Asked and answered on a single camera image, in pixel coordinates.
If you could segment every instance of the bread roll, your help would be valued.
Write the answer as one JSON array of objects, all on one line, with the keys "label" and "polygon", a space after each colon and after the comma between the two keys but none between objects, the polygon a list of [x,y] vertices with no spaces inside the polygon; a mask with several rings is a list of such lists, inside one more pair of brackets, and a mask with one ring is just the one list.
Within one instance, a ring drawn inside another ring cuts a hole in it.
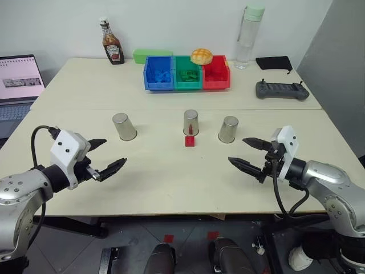
[{"label": "bread roll", "polygon": [[197,49],[193,51],[190,60],[197,65],[207,65],[213,59],[213,54],[207,49]]}]

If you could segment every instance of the remote controller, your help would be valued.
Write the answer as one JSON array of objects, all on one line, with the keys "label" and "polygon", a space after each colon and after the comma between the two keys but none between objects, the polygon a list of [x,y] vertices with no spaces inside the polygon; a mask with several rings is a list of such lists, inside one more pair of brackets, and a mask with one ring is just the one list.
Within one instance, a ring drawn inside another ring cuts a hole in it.
[{"label": "remote controller", "polygon": [[266,83],[263,79],[256,84],[256,96],[260,99],[270,98],[294,98],[305,100],[309,92],[302,86],[301,81],[293,84]]}]

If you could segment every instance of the gray floor tile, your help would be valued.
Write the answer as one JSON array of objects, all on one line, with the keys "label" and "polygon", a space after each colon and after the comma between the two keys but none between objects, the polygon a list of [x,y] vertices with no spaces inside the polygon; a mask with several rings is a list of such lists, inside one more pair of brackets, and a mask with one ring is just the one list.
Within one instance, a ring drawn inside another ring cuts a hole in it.
[{"label": "gray floor tile", "polygon": [[66,269],[65,274],[97,274],[105,247],[124,247],[120,273],[143,273],[148,257],[159,243],[139,223],[109,224],[109,236],[95,239]]},{"label": "gray floor tile", "polygon": [[23,274],[56,273],[35,243],[28,250],[27,257],[29,259],[29,266],[24,270]]},{"label": "gray floor tile", "polygon": [[244,221],[201,221],[185,244],[177,250],[177,273],[190,269],[196,274],[212,273],[209,258],[208,232],[218,231],[220,236],[234,240],[247,254],[257,273],[261,273],[267,265],[266,257],[260,256],[252,248],[252,242],[260,230],[257,225]]},{"label": "gray floor tile", "polygon": [[93,237],[42,227],[35,243],[57,273],[62,273],[93,240]]},{"label": "gray floor tile", "polygon": [[173,235],[171,246],[176,250],[181,248],[196,224],[196,221],[149,221],[141,223],[160,242],[164,241],[165,235]]}]

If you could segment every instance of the small red cube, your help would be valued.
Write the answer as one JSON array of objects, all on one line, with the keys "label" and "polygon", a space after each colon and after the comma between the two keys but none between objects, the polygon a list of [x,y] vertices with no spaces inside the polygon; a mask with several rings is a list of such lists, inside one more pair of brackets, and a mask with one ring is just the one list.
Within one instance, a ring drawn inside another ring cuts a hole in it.
[{"label": "small red cube", "polygon": [[185,136],[185,147],[194,147],[194,146],[195,146],[195,137]]}]

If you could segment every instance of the green bin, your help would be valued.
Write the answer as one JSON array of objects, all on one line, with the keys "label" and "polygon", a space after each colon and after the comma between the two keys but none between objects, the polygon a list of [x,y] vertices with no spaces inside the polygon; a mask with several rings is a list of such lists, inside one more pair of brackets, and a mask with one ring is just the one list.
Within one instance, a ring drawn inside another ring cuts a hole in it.
[{"label": "green bin", "polygon": [[175,90],[201,90],[201,66],[190,61],[188,55],[173,57],[173,81]]}]

